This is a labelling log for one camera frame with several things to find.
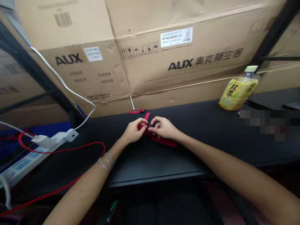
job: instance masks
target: white sticker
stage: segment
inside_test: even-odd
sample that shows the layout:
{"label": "white sticker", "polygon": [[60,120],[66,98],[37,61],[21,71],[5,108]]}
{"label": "white sticker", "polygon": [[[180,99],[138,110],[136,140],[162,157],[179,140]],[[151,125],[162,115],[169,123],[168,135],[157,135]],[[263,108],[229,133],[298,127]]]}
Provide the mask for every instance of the white sticker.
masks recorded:
{"label": "white sticker", "polygon": [[182,30],[170,31],[160,34],[161,47],[169,47],[178,44],[192,42],[193,28],[186,28]]}
{"label": "white sticker", "polygon": [[90,62],[103,60],[98,46],[84,48],[84,52]]}

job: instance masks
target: bottle label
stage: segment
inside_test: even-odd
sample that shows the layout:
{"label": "bottle label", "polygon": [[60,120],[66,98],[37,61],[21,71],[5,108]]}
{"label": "bottle label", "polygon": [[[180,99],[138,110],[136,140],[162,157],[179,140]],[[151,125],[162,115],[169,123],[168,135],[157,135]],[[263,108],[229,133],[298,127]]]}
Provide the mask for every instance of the bottle label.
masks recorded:
{"label": "bottle label", "polygon": [[223,108],[231,110],[240,108],[255,90],[257,84],[257,79],[250,79],[249,81],[232,79],[227,85],[219,104]]}

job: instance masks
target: black desk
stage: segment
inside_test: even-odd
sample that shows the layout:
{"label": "black desk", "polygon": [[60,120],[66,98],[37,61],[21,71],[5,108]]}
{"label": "black desk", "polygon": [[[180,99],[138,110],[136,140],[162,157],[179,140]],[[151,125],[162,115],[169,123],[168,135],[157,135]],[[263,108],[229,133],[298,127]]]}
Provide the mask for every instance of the black desk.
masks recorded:
{"label": "black desk", "polygon": [[[300,159],[299,142],[275,142],[259,127],[245,126],[236,111],[226,111],[218,101],[199,102],[149,111],[167,117],[178,129],[206,144],[219,148],[256,167]],[[145,114],[120,114],[90,119],[78,130],[79,136],[60,149],[102,141],[107,150],[123,134],[127,124]],[[91,167],[102,153],[102,145],[52,154],[15,198],[26,201],[57,190]],[[179,145],[165,146],[146,137],[129,145],[112,170],[107,187],[153,182],[207,174],[207,168],[190,151]]]}
{"label": "black desk", "polygon": [[253,94],[248,101],[272,110],[284,110],[284,104],[300,102],[300,87]]}

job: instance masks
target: bracelet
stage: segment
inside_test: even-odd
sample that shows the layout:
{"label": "bracelet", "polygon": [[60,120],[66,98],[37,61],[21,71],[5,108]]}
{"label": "bracelet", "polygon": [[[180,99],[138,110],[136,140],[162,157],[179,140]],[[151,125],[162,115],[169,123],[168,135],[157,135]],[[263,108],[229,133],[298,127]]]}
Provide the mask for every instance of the bracelet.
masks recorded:
{"label": "bracelet", "polygon": [[104,164],[103,164],[103,162],[101,162],[101,157],[98,159],[98,162],[101,164],[101,166],[103,166],[106,170],[111,170],[112,168],[108,168],[107,166],[105,166]]}
{"label": "bracelet", "polygon": [[105,153],[104,156],[105,156],[106,161],[108,161],[108,163],[113,167],[113,165],[115,164],[116,161],[114,161],[112,156],[108,153]]}

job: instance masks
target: white power strip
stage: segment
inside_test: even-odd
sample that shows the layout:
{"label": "white power strip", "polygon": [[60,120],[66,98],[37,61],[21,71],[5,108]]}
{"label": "white power strip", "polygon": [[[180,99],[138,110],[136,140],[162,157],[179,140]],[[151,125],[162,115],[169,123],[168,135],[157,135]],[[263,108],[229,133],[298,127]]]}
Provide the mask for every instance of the white power strip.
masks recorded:
{"label": "white power strip", "polygon": [[[55,142],[50,148],[37,147],[35,151],[38,152],[54,152],[65,142],[72,142],[78,133],[74,129],[70,129],[67,132],[58,132],[51,140]],[[40,154],[37,152],[31,152],[17,163],[13,164],[10,168],[5,170],[0,176],[4,176],[7,180],[9,187],[15,186],[26,174],[33,170],[40,162],[42,162],[50,154]]]}

